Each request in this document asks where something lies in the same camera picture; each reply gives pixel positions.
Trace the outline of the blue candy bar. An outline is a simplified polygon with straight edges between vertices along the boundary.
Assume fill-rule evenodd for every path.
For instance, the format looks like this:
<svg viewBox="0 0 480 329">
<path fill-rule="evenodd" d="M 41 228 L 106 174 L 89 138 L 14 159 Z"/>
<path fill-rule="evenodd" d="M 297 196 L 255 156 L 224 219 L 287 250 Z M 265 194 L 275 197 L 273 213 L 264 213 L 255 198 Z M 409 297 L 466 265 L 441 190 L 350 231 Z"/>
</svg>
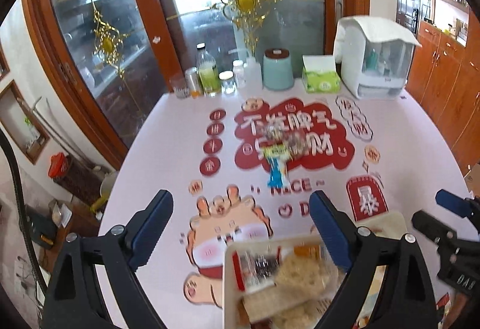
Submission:
<svg viewBox="0 0 480 329">
<path fill-rule="evenodd" d="M 287 163 L 289 161 L 270 159 L 267 162 L 269 165 L 268 187 L 287 188 L 290 185 L 287 172 Z"/>
</svg>

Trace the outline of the nut brittle clear packet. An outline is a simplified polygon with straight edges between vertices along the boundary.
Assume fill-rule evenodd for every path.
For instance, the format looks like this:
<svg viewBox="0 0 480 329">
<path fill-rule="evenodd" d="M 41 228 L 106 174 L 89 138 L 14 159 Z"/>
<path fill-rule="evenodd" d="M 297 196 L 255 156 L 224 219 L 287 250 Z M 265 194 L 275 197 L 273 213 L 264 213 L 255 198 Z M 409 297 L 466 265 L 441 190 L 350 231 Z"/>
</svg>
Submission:
<svg viewBox="0 0 480 329">
<path fill-rule="evenodd" d="M 300 159 L 309 154 L 307 136 L 301 129 L 286 133 L 283 139 L 283 145 L 289 151 L 292 159 Z"/>
</svg>

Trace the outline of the puffed rice cake packet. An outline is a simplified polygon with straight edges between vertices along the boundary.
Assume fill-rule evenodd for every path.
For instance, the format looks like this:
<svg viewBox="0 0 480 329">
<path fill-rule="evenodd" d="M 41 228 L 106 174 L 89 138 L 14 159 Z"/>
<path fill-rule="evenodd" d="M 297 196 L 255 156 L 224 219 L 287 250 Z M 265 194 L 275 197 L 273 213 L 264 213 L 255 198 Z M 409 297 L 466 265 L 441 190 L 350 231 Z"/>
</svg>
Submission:
<svg viewBox="0 0 480 329">
<path fill-rule="evenodd" d="M 335 264 L 322 258 L 310 258 L 291 253 L 282 259 L 275 275 L 275 284 L 301 292 L 305 296 L 320 297 L 338 281 Z"/>
</svg>

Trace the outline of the white cardboard tray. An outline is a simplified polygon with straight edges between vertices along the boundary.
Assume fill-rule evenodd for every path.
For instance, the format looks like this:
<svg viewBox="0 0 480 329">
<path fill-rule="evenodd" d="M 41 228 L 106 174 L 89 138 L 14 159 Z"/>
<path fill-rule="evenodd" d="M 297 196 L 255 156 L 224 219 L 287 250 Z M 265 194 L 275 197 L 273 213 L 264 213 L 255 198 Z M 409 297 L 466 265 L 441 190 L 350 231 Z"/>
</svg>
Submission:
<svg viewBox="0 0 480 329">
<path fill-rule="evenodd" d="M 313 328 L 343 282 L 318 231 L 227 249 L 224 328 Z"/>
</svg>

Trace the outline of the red container on floor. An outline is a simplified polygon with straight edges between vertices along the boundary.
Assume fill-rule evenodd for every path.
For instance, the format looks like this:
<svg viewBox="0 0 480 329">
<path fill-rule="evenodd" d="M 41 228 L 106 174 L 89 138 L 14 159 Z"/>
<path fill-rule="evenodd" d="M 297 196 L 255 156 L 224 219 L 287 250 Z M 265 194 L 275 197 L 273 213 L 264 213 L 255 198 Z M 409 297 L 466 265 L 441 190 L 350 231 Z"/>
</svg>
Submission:
<svg viewBox="0 0 480 329">
<path fill-rule="evenodd" d="M 48 177 L 51 179 L 61 178 L 65 176 L 68 168 L 69 159 L 64 153 L 59 152 L 52 155 L 49 159 Z"/>
</svg>

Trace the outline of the orange wooden cabinet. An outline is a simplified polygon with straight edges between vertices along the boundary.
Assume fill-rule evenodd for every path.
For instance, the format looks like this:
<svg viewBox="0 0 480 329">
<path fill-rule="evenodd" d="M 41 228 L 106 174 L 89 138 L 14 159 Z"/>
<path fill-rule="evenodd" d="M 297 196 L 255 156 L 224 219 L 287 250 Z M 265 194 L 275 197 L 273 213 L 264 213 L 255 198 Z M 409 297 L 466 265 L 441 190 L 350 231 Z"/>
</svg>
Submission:
<svg viewBox="0 0 480 329">
<path fill-rule="evenodd" d="M 421 0 L 406 89 L 463 174 L 479 163 L 479 19 L 466 0 Z"/>
</svg>

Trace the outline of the small green candy packet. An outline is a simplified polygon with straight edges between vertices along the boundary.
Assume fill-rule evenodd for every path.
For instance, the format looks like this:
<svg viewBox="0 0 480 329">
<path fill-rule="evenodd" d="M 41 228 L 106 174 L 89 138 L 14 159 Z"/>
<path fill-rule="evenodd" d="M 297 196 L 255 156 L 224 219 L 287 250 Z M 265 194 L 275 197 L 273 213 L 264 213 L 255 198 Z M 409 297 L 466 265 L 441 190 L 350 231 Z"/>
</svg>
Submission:
<svg viewBox="0 0 480 329">
<path fill-rule="evenodd" d="M 268 147 L 262 148 L 262 153 L 264 158 L 267 160 L 270 159 L 280 159 L 282 161 L 291 160 L 290 151 L 284 144 L 275 144 Z"/>
</svg>

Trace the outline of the small clear nut packet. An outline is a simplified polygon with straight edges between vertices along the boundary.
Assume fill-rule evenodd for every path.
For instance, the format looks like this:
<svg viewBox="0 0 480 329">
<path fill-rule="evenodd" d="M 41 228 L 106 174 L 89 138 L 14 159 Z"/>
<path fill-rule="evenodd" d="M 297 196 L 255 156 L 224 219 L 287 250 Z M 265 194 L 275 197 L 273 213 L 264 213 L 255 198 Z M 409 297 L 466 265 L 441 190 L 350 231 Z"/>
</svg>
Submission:
<svg viewBox="0 0 480 329">
<path fill-rule="evenodd" d="M 261 133 L 268 144 L 280 144 L 284 140 L 284 130 L 278 122 L 265 122 Z"/>
</svg>

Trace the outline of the white countertop storage cabinet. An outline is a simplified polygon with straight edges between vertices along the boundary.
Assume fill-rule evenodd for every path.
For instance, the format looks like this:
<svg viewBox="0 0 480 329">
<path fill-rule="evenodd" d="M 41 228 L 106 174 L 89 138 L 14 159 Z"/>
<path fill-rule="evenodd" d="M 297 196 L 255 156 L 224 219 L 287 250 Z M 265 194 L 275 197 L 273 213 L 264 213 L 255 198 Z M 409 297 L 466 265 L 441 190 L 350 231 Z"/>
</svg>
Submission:
<svg viewBox="0 0 480 329">
<path fill-rule="evenodd" d="M 334 60 L 357 99 L 395 99 L 405 88 L 421 44 L 402 25 L 378 16 L 345 16 L 337 23 Z"/>
</svg>

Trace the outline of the green tissue box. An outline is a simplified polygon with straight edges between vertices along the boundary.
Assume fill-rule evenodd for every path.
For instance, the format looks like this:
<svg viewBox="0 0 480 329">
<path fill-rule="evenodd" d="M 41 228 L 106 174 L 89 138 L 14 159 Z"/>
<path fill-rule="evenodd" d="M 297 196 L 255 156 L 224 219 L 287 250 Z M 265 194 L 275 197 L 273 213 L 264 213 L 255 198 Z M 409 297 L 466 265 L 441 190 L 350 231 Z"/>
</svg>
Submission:
<svg viewBox="0 0 480 329">
<path fill-rule="evenodd" d="M 304 55 L 303 65 L 302 81 L 309 94 L 340 91 L 341 78 L 332 55 Z"/>
</svg>

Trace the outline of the teal canister brown lid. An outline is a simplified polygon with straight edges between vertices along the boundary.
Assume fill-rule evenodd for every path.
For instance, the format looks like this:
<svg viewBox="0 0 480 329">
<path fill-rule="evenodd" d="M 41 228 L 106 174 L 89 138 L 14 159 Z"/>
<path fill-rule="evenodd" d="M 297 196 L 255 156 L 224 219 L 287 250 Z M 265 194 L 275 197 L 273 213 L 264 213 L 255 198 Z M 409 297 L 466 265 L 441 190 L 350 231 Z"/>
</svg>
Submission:
<svg viewBox="0 0 480 329">
<path fill-rule="evenodd" d="M 264 52 L 263 83 L 268 90 L 284 91 L 294 86 L 290 52 L 283 48 L 271 48 Z"/>
</svg>

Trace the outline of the white plastic bottle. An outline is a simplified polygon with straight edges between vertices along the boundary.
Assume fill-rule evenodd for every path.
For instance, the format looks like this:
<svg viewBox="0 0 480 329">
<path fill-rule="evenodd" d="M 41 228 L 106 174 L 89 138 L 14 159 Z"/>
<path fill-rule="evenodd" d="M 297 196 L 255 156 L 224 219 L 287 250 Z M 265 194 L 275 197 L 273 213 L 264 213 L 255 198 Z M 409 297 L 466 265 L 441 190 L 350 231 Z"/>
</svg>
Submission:
<svg viewBox="0 0 480 329">
<path fill-rule="evenodd" d="M 254 56 L 247 57 L 244 64 L 244 74 L 250 90 L 261 91 L 263 89 L 261 65 Z"/>
</svg>

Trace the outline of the clear drinking glass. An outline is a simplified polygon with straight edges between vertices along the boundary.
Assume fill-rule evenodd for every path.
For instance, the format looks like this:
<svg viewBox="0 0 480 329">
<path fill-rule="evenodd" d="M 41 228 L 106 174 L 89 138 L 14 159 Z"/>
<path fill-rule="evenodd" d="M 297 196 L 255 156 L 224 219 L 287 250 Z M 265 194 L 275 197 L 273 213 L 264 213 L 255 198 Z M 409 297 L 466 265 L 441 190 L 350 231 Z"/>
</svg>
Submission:
<svg viewBox="0 0 480 329">
<path fill-rule="evenodd" d="M 191 96 L 190 89 L 182 73 L 178 73 L 169 79 L 173 93 L 179 99 L 187 99 Z"/>
</svg>

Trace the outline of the small glass jar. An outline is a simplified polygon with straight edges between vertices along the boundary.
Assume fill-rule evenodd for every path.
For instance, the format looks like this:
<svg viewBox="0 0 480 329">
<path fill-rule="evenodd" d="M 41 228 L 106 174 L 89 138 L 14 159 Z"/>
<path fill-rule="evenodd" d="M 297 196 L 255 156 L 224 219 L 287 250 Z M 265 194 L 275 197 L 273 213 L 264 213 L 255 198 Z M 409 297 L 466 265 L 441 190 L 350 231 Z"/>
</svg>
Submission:
<svg viewBox="0 0 480 329">
<path fill-rule="evenodd" d="M 236 90 L 235 76 L 232 70 L 225 70 L 219 73 L 221 92 L 223 94 L 233 94 Z"/>
</svg>

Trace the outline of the small white pill bottle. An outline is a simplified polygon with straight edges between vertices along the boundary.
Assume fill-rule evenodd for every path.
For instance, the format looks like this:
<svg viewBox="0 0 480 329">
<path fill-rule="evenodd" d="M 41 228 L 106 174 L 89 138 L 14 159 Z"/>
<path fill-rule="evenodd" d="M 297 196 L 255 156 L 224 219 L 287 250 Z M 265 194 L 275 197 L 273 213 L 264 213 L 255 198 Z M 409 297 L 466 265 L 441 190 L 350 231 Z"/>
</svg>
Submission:
<svg viewBox="0 0 480 329">
<path fill-rule="evenodd" d="M 244 63 L 241 60 L 233 61 L 233 74 L 235 77 L 236 86 L 238 89 L 243 88 L 246 84 Z"/>
</svg>

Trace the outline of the clear bottle green label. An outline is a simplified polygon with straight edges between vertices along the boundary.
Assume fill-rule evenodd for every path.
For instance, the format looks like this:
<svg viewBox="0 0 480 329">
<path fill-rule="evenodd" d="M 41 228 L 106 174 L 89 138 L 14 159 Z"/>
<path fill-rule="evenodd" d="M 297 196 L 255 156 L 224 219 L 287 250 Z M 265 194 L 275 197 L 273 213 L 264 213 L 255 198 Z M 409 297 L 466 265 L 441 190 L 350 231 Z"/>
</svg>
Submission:
<svg viewBox="0 0 480 329">
<path fill-rule="evenodd" d="M 202 82 L 203 92 L 207 96 L 215 96 L 221 92 L 221 83 L 215 58 L 207 51 L 205 43 L 199 43 L 197 49 L 197 71 Z"/>
</svg>

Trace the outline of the wooden glass sliding door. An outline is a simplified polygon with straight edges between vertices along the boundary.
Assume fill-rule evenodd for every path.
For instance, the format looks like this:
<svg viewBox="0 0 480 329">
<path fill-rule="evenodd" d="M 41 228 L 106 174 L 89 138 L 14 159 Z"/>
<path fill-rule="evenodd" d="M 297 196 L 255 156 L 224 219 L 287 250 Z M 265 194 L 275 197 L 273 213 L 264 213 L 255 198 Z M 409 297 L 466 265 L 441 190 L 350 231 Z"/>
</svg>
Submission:
<svg viewBox="0 0 480 329">
<path fill-rule="evenodd" d="M 332 52 L 342 16 L 370 0 L 21 0 L 33 48 L 55 94 L 114 168 L 174 77 L 204 43 L 219 70 L 285 48 Z"/>
</svg>

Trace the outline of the wooden wall niche frame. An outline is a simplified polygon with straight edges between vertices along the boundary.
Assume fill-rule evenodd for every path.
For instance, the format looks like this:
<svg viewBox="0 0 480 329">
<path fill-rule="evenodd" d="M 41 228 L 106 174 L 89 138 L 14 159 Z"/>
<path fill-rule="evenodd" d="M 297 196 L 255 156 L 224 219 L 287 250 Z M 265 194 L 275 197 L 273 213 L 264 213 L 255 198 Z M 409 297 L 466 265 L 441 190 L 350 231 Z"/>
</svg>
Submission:
<svg viewBox="0 0 480 329">
<path fill-rule="evenodd" d="M 1 124 L 26 159 L 36 164 L 50 136 L 30 112 L 14 81 L 1 92 Z"/>
</svg>

